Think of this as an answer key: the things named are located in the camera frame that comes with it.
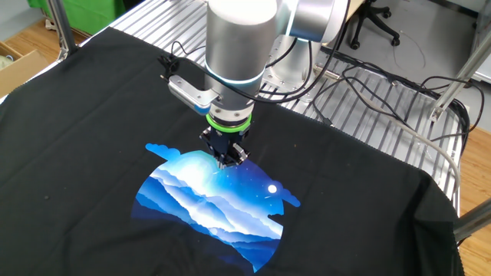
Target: cardboard box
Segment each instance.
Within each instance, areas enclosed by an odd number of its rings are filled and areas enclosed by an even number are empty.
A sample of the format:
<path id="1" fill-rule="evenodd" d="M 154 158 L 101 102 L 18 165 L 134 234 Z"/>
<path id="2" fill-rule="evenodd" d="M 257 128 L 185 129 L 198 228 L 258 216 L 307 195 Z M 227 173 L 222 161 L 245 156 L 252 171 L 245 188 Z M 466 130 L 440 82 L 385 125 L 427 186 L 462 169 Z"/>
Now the cardboard box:
<path id="1" fill-rule="evenodd" d="M 13 64 L 0 70 L 0 98 L 21 86 L 49 65 L 46 58 L 38 50 L 22 56 L 1 41 L 0 55 L 11 55 L 15 59 Z"/>

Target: metal rack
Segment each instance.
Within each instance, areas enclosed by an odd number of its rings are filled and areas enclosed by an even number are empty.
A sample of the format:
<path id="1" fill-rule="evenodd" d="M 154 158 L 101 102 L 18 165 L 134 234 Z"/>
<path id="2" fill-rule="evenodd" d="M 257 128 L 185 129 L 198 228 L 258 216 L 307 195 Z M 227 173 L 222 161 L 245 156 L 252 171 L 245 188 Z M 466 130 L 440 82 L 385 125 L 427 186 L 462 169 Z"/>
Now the metal rack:
<path id="1" fill-rule="evenodd" d="M 61 1 L 48 0 L 48 3 L 51 13 L 56 18 L 54 23 L 57 29 L 60 30 L 58 32 L 61 42 L 60 61 L 73 54 L 77 50 L 77 46 L 73 41 L 73 37 L 71 37 L 71 33 L 68 31 L 69 25 Z M 118 18 L 109 27 L 123 31 L 165 51 L 170 51 L 174 41 L 181 42 L 186 50 L 191 51 L 197 47 L 205 46 L 206 43 L 206 1 L 146 0 Z M 488 40 L 489 43 L 482 44 L 482 47 L 478 49 L 480 54 L 485 54 L 491 49 L 491 36 Z M 276 41 L 273 51 L 278 48 L 278 43 L 279 40 Z M 204 65 L 204 51 L 197 51 L 191 55 L 185 55 L 179 49 L 174 54 Z M 479 62 L 476 61 L 477 58 L 478 56 L 474 57 L 474 62 L 465 66 L 460 75 L 466 77 L 476 66 L 479 67 Z M 327 56 L 320 54 L 317 57 L 316 65 L 323 67 L 326 60 Z M 329 70 L 340 74 L 349 65 L 334 59 L 330 63 Z M 402 84 L 391 83 L 386 77 L 361 68 L 350 71 L 349 75 L 363 81 L 379 97 L 387 101 L 400 115 L 406 115 L 408 113 L 409 120 L 407 122 L 418 133 L 427 138 L 431 139 L 461 131 L 459 117 L 453 111 L 448 110 L 446 106 L 448 105 L 447 101 L 449 99 L 451 101 L 453 95 L 458 93 L 460 85 L 453 84 L 450 87 L 452 89 L 447 95 L 448 97 L 442 97 L 445 100 L 437 101 L 431 97 L 418 94 L 414 105 L 410 108 L 410 100 L 414 97 L 415 90 L 409 89 Z M 334 80 L 330 79 L 326 79 L 325 81 L 326 86 L 334 82 Z M 264 81 L 263 87 L 263 89 L 269 91 L 278 91 L 278 88 L 269 84 L 267 79 Z M 378 106 L 383 107 L 383 104 L 364 90 L 360 84 L 355 84 L 355 87 L 364 96 L 370 98 Z M 311 95 L 306 95 L 307 97 L 299 100 L 283 103 L 282 106 L 300 113 L 305 117 L 321 121 L 319 114 L 315 112 L 313 106 L 313 104 L 316 104 L 321 113 L 325 117 L 330 118 L 333 127 L 377 150 L 427 172 L 435 179 L 438 186 L 453 202 L 457 212 L 459 211 L 460 189 L 455 186 L 455 179 L 449 163 L 436 150 L 420 144 L 418 140 L 415 140 L 410 134 L 399 129 L 398 126 L 391 123 L 385 116 L 369 110 L 359 101 L 347 84 L 337 84 L 332 89 L 323 93 L 314 102 L 311 99 L 318 93 L 319 88 L 320 85 L 311 92 Z M 270 97 L 274 100 L 283 98 L 280 95 L 263 95 L 263 97 Z M 430 117 L 430 114 L 436 112 L 435 110 L 439 110 L 437 112 L 438 116 Z M 459 163 L 462 138 L 450 137 L 441 140 L 439 143 L 440 147 L 445 149 L 454 158 L 456 163 Z M 483 203 L 482 206 L 470 212 L 469 215 L 462 217 L 459 223 L 456 224 L 455 229 L 458 240 L 465 238 L 488 223 L 491 219 L 490 206 L 491 200 Z"/>

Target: black t-shirt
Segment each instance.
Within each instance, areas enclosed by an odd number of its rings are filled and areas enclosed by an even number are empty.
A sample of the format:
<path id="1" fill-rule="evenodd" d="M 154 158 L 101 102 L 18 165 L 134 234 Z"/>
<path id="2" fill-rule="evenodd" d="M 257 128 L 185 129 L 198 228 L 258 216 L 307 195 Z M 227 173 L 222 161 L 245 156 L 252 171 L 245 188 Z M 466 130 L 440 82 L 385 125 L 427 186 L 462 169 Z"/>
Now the black t-shirt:
<path id="1" fill-rule="evenodd" d="M 431 177 L 334 128 L 258 103 L 216 170 L 161 54 L 108 28 L 0 106 L 0 275 L 463 275 Z"/>

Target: silver robot arm segment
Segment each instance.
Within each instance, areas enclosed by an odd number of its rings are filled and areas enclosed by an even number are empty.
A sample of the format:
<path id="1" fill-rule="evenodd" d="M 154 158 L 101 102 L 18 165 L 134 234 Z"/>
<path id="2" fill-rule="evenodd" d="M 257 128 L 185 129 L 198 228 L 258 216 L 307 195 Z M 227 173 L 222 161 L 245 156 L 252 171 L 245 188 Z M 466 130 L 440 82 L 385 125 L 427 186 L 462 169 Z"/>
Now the silver robot arm segment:
<path id="1" fill-rule="evenodd" d="M 230 87 L 255 97 L 275 39 L 285 35 L 330 41 L 341 27 L 346 4 L 347 0 L 209 0 L 206 69 Z M 200 138 L 219 166 L 239 165 L 249 156 L 242 141 L 249 133 L 255 102 L 212 77 L 207 76 L 205 82 L 207 90 L 201 91 L 174 75 L 169 87 L 197 113 L 206 115 L 210 127 Z"/>

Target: blue mountain print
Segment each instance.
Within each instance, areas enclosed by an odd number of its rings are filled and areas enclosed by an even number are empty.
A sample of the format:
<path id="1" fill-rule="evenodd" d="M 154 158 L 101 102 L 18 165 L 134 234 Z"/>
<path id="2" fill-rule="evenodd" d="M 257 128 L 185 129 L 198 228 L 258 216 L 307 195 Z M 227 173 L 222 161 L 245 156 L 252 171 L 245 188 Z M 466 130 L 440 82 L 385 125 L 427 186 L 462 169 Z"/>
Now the blue mountain print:
<path id="1" fill-rule="evenodd" d="M 300 202 L 256 164 L 219 169 L 203 151 L 181 154 L 177 149 L 148 144 L 147 150 L 167 160 L 145 180 L 135 198 L 132 216 L 167 219 L 232 246 L 257 272 L 273 256 L 283 226 L 269 215 L 283 215 L 283 201 Z M 234 257 L 219 256 L 231 264 Z"/>

